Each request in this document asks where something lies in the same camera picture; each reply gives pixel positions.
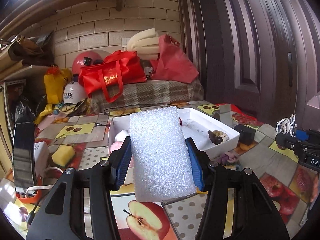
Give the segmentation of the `beige brown braided scrunchie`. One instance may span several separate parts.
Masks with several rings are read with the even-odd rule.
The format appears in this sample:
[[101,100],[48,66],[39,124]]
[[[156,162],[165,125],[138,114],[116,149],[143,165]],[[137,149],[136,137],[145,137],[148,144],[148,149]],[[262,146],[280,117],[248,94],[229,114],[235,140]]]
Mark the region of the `beige brown braided scrunchie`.
[[229,136],[223,131],[214,130],[214,131],[208,131],[207,133],[209,135],[210,141],[214,145],[219,145],[229,140]]

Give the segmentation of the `white foam block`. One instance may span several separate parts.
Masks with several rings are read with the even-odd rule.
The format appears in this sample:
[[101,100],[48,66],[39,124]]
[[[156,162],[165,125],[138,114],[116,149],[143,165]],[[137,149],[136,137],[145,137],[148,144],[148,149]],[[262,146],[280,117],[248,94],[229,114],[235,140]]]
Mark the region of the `white foam block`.
[[131,114],[129,134],[137,201],[162,202],[195,193],[176,107]]

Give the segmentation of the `black white patterned scarf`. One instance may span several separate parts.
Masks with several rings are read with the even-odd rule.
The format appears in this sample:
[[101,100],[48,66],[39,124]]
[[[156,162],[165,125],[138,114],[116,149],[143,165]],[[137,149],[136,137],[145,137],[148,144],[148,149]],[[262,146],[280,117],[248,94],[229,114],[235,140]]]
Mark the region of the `black white patterned scarf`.
[[292,137],[296,136],[297,124],[296,115],[293,114],[289,118],[283,118],[277,122],[276,135],[283,133]]

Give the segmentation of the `purple braided scrunchie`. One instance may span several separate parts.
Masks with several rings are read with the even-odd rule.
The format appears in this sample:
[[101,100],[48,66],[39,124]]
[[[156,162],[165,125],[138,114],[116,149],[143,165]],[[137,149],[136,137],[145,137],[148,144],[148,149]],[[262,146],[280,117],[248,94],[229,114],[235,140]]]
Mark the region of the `purple braided scrunchie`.
[[215,160],[223,165],[223,166],[229,166],[229,165],[235,165],[238,162],[239,155],[234,152],[225,152],[220,154]]

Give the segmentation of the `white shallow cardboard tray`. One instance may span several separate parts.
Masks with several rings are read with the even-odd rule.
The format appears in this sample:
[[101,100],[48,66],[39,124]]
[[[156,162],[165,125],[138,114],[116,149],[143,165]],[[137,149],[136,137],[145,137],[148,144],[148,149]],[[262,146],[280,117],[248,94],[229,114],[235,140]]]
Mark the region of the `white shallow cardboard tray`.
[[[192,138],[197,148],[207,153],[213,160],[221,153],[225,153],[236,148],[240,133],[233,128],[219,122],[201,111],[193,108],[178,109],[178,116],[182,121],[182,131],[185,138]],[[130,116],[116,116],[111,119],[108,132],[108,151],[112,152],[116,148],[112,145],[116,141],[116,136],[122,131],[128,131],[130,127]],[[218,145],[211,142],[208,131],[221,131],[227,134],[228,140]]]

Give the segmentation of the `white power bank box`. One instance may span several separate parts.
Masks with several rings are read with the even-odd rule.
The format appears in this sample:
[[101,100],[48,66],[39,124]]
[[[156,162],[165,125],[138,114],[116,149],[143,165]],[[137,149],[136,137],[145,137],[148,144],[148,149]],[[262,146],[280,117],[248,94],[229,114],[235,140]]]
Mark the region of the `white power bank box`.
[[37,177],[43,176],[48,165],[49,149],[46,142],[37,142],[34,144],[34,163],[35,174]]

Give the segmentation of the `pink fluffy plush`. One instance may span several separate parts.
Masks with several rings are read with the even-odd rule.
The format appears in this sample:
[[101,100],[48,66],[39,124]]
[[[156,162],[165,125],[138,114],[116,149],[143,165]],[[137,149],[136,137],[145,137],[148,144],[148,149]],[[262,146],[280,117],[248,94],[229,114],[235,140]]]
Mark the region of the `pink fluffy plush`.
[[124,142],[124,140],[129,137],[130,134],[126,129],[121,130],[114,138],[114,142],[112,142],[110,146],[110,153],[113,151],[119,150]]

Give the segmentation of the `dark brown door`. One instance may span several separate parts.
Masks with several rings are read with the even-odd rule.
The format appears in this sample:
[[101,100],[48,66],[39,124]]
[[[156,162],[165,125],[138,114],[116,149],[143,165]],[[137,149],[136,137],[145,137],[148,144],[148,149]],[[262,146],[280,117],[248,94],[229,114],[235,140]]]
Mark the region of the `dark brown door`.
[[319,129],[319,0],[178,0],[204,97]]

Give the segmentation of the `black plastic bag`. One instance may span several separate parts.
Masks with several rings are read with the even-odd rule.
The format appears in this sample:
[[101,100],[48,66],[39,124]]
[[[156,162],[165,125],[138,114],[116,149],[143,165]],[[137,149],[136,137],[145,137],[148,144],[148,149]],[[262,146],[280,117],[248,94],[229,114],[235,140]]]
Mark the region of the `black plastic bag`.
[[47,105],[47,97],[41,96],[37,100],[29,100],[21,95],[16,103],[14,123],[35,121]]

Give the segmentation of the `yellow gift bag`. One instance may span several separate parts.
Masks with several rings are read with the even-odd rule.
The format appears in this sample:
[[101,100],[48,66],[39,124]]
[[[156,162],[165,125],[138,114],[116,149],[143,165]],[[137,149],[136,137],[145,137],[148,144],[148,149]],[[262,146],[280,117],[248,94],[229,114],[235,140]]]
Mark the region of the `yellow gift bag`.
[[72,80],[72,72],[69,69],[60,69],[53,64],[44,75],[47,102],[59,104],[63,101],[63,93],[66,85]]

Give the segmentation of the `plaid covered furniture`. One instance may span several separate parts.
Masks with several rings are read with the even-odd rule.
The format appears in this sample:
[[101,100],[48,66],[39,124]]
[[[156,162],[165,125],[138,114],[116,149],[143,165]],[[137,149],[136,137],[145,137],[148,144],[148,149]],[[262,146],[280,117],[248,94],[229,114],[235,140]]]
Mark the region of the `plaid covered furniture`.
[[204,90],[199,80],[190,84],[177,81],[148,80],[125,85],[121,96],[112,103],[106,101],[101,90],[97,90],[91,96],[90,107],[93,113],[98,114],[106,109],[152,106],[203,99]]

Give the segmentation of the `dark red cloth bag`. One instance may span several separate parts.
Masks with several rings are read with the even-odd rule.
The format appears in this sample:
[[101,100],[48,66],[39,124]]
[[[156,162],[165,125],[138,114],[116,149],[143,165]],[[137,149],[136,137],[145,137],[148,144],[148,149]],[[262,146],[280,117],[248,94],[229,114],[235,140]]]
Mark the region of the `dark red cloth bag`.
[[181,49],[179,42],[167,34],[159,37],[159,58],[151,60],[150,63],[152,80],[192,83],[199,75],[194,64]]

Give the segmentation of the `red tote bag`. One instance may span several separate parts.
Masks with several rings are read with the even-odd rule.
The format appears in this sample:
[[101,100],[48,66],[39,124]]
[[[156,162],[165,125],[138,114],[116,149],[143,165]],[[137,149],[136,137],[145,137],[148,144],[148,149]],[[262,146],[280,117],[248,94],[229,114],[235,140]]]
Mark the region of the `red tote bag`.
[[101,64],[82,67],[78,81],[88,96],[102,90],[107,102],[115,102],[124,86],[146,81],[144,69],[135,51],[118,50],[105,57]]

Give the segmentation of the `pink helmet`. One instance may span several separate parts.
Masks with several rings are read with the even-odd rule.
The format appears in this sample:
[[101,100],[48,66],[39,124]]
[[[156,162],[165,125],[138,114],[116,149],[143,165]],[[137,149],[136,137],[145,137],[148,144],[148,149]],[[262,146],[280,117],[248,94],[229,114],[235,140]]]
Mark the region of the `pink helmet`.
[[91,66],[95,62],[103,61],[108,55],[108,52],[99,49],[81,52],[75,57],[72,63],[72,73],[74,75],[79,75],[82,67]]

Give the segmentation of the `cream foam roll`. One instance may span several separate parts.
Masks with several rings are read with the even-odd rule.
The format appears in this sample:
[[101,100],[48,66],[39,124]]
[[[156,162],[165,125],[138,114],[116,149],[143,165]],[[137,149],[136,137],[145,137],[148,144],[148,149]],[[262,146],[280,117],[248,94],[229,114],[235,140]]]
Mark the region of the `cream foam roll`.
[[141,60],[157,60],[159,34],[151,28],[133,35],[127,42],[127,51],[135,51]]

